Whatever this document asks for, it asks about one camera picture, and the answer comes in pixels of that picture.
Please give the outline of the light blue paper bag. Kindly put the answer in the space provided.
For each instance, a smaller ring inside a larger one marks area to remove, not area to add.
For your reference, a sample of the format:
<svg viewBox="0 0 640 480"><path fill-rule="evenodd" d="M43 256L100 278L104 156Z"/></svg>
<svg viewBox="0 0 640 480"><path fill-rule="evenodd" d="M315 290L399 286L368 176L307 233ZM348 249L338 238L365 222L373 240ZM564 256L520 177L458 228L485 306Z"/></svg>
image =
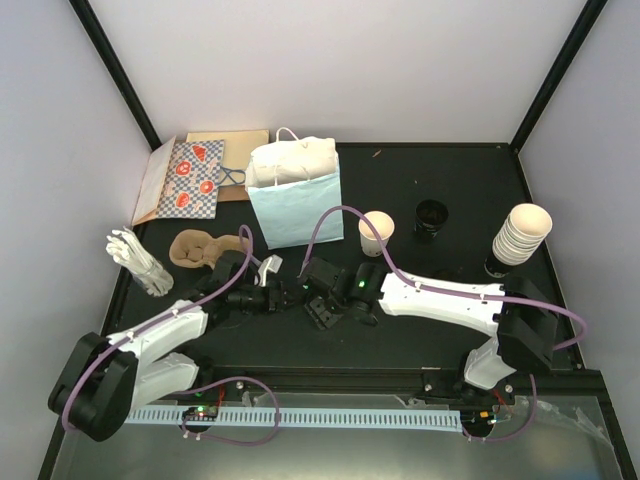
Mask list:
<svg viewBox="0 0 640 480"><path fill-rule="evenodd" d="M289 140L255 148L245 171L245 190L267 247L271 250L344 238L340 213L332 213L318 232L316 224L342 204L339 155L333 138L299 138L287 127Z"/></svg>

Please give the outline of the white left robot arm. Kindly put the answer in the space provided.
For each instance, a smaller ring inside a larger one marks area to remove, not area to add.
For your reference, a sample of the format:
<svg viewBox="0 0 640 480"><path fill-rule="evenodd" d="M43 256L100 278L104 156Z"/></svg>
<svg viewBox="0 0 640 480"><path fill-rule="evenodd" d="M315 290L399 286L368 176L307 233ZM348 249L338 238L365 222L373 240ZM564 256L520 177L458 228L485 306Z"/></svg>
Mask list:
<svg viewBox="0 0 640 480"><path fill-rule="evenodd" d="M272 313L288 298L274 280L283 263L271 255L253 263L226 251L184 299L125 331L90 332L72 350L48 398L49 409L95 441L110 438L134 411L169 394L207 397L213 372L178 347L203 336L232 310Z"/></svg>

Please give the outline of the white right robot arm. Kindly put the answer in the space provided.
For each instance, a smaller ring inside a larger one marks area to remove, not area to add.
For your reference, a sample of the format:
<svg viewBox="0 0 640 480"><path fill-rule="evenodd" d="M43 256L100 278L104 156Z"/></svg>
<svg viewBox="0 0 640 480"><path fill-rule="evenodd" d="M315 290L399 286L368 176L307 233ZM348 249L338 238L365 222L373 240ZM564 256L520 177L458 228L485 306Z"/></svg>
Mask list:
<svg viewBox="0 0 640 480"><path fill-rule="evenodd" d="M299 282L305 310L321 330L349 319L375 326L373 310L389 316L421 317L484 334L487 340L467 354L454 379L457 396L476 403L508 376L540 375L552 367L557 317L537 305L506 300L502 284L464 284L387 272L363 263L350 273L312 258Z"/></svg>

